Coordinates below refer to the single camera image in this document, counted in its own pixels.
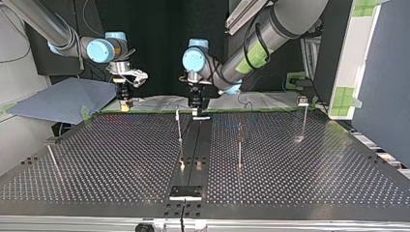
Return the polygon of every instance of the end effector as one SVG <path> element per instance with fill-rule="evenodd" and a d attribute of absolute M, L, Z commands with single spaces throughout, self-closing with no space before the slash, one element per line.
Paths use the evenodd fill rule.
<path fill-rule="evenodd" d="M 190 88 L 188 105 L 192 109 L 193 116 L 200 116 L 202 110 L 206 108 L 206 103 L 202 97 L 204 87 L 215 85 L 214 77 L 221 75 L 221 64 L 214 57 L 208 54 L 209 43 L 203 39 L 190 39 L 189 48 L 183 56 L 183 65 L 188 74 L 187 82 Z M 241 81 L 233 83 L 233 86 L 219 93 L 236 93 L 241 85 Z"/>

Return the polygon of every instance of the green tape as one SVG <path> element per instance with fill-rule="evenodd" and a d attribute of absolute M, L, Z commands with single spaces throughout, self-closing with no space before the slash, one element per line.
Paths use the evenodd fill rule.
<path fill-rule="evenodd" d="M 347 116 L 350 106 L 353 105 L 354 88 L 337 87 L 332 104 L 332 116 Z"/>
<path fill-rule="evenodd" d="M 0 109 L 0 115 L 2 114 L 8 114 L 8 110 L 11 109 L 13 106 L 15 106 L 15 103 L 8 103 L 3 105 L 3 107 L 1 107 Z"/>
<path fill-rule="evenodd" d="M 266 51 L 263 49 L 263 46 L 260 42 L 256 43 L 251 50 L 248 52 L 248 58 L 250 63 L 256 68 L 260 68 L 266 64 L 267 58 Z M 241 63 L 235 69 L 238 73 L 248 74 L 252 71 L 252 67 L 248 64 L 247 59 L 244 58 Z"/>
<path fill-rule="evenodd" d="M 287 90 L 304 90 L 304 87 L 296 87 L 296 85 L 291 84 L 291 79 L 306 79 L 307 74 L 305 72 L 289 72 L 286 76 L 286 86 Z"/>
<path fill-rule="evenodd" d="M 85 105 L 82 105 L 81 107 L 81 117 L 84 121 L 89 120 L 91 118 L 88 108 Z"/>
<path fill-rule="evenodd" d="M 353 10 L 354 17 L 373 16 L 377 0 L 356 0 Z"/>

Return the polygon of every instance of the black curtain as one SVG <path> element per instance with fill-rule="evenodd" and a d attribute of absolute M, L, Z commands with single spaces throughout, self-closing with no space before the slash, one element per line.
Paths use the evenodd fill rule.
<path fill-rule="evenodd" d="M 149 74 L 135 94 L 188 95 L 182 56 L 190 38 L 207 39 L 210 54 L 225 59 L 228 0 L 97 0 L 104 31 L 124 31 L 136 48 L 132 65 Z"/>

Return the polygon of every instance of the metal post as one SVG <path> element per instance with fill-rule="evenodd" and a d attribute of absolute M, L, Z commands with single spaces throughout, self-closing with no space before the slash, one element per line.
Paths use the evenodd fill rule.
<path fill-rule="evenodd" d="M 64 46 L 70 41 L 67 25 L 39 0 L 3 0 L 46 40 L 55 46 Z"/>
<path fill-rule="evenodd" d="M 55 159 L 55 157 L 54 157 L 54 153 L 52 152 L 52 149 L 51 149 L 51 145 L 47 145 L 47 148 L 48 148 L 48 151 L 49 151 L 49 153 L 50 153 L 50 155 L 51 155 L 51 159 L 52 159 L 52 162 L 54 163 L 54 165 L 58 165 L 58 163 L 57 163 L 57 159 Z"/>

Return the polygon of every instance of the cable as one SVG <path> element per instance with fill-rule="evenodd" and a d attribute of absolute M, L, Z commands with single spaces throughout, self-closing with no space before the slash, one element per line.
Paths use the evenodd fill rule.
<path fill-rule="evenodd" d="M 101 34 L 100 32 L 94 30 L 87 22 L 87 19 L 85 18 L 85 9 L 87 8 L 87 4 L 88 4 L 89 0 L 85 0 L 84 6 L 82 7 L 82 19 L 84 20 L 84 24 L 87 26 L 88 29 L 90 29 L 90 31 L 94 32 L 96 35 L 99 35 L 101 37 L 103 37 L 103 34 Z"/>
<path fill-rule="evenodd" d="M 181 212 L 181 232 L 185 232 L 185 225 L 184 225 L 184 211 L 185 211 L 185 203 L 187 202 L 187 200 L 184 200 L 184 206 L 182 207 L 182 212 Z"/>
<path fill-rule="evenodd" d="M 14 29 L 16 30 L 16 32 L 17 32 L 18 34 L 20 34 L 20 36 L 27 42 L 28 48 L 27 48 L 27 51 L 26 51 L 23 55 L 21 55 L 21 56 L 19 56 L 19 57 L 17 57 L 17 58 L 11 59 L 11 60 L 0 61 L 0 64 L 11 63 L 11 62 L 14 62 L 14 61 L 19 61 L 19 60 L 21 60 L 21 59 L 24 59 L 25 57 L 28 56 L 28 54 L 30 54 L 30 51 L 31 51 L 31 46 L 30 46 L 30 43 L 28 42 L 27 37 L 24 35 L 23 32 L 21 32 L 21 31 L 17 28 L 17 26 L 13 23 L 13 21 L 9 18 L 9 16 L 3 11 L 3 7 L 6 7 L 6 6 L 0 6 L 0 12 L 1 12 L 1 14 L 11 23 L 11 25 L 14 27 Z M 15 16 L 19 19 L 18 15 L 17 15 L 14 11 L 12 11 L 12 10 L 10 10 L 10 11 L 11 11 L 13 14 L 15 14 Z"/>
<path fill-rule="evenodd" d="M 250 59 L 249 59 L 249 57 L 248 57 L 248 51 L 249 51 L 249 33 L 250 33 L 250 29 L 251 29 L 252 25 L 255 23 L 255 21 L 257 20 L 257 18 L 258 18 L 259 15 L 260 15 L 260 13 L 265 9 L 266 6 L 268 6 L 268 4 L 269 4 L 270 2 L 273 2 L 273 3 L 275 4 L 275 2 L 272 1 L 272 0 L 266 1 L 266 3 L 262 6 L 262 8 L 261 8 L 261 9 L 256 13 L 256 15 L 253 17 L 252 21 L 250 22 L 250 24 L 249 24 L 249 26 L 248 26 L 247 32 L 245 33 L 245 37 L 244 37 L 244 55 L 245 55 L 245 59 L 247 60 L 248 65 L 249 65 L 253 70 L 255 70 L 255 71 L 261 69 L 263 66 L 262 66 L 262 67 L 259 67 L 259 68 L 255 67 L 255 66 L 251 63 L 251 61 L 250 61 Z M 266 43 L 265 43 L 265 42 L 263 41 L 263 39 L 262 39 L 262 35 L 261 35 L 261 32 L 260 32 L 260 24 L 259 24 L 259 23 L 256 23 L 256 25 L 255 25 L 255 33 L 256 33 L 257 39 L 259 40 L 259 42 L 260 42 L 262 48 L 263 48 L 263 49 L 265 50 L 265 52 L 266 52 L 266 55 L 267 55 L 266 61 L 269 62 L 271 53 L 269 53 L 268 46 L 266 45 Z"/>
<path fill-rule="evenodd" d="M 271 76 L 274 76 L 274 75 L 279 75 L 279 76 L 281 76 L 280 74 L 272 73 L 271 75 L 261 75 L 261 76 L 257 77 L 256 80 L 253 82 L 253 84 L 250 86 L 250 88 L 247 90 L 247 92 L 250 92 L 250 90 L 256 85 L 256 83 L 257 83 L 260 79 L 265 78 L 265 77 L 271 77 Z M 243 105 L 244 105 L 244 108 L 247 108 L 248 105 L 250 105 L 250 111 L 253 111 L 253 104 L 252 104 L 251 101 L 242 102 L 242 101 L 240 100 L 240 97 L 241 97 L 241 94 L 242 94 L 242 93 L 243 93 L 243 92 L 241 92 L 241 93 L 238 94 L 238 103 L 243 104 Z"/>
<path fill-rule="evenodd" d="M 97 65 L 93 64 L 92 62 L 89 62 L 87 60 L 84 60 L 86 64 L 93 66 L 96 70 L 100 71 L 103 75 L 103 81 L 106 81 L 106 73 Z"/>
<path fill-rule="evenodd" d="M 304 59 L 306 59 L 308 61 L 308 51 L 307 51 L 307 41 L 305 39 L 301 39 L 304 40 L 304 50 L 305 50 L 305 57 Z M 326 113 L 329 115 L 329 109 L 327 108 L 326 104 L 322 101 L 322 99 L 320 98 L 319 93 L 317 92 L 316 86 L 314 85 L 314 81 L 311 78 L 311 74 L 310 74 L 310 68 L 309 68 L 309 64 L 307 64 L 307 79 L 310 80 L 311 82 L 311 86 L 313 87 L 313 90 L 317 96 L 317 98 L 319 99 L 319 101 L 322 103 L 323 108 L 325 109 Z"/>

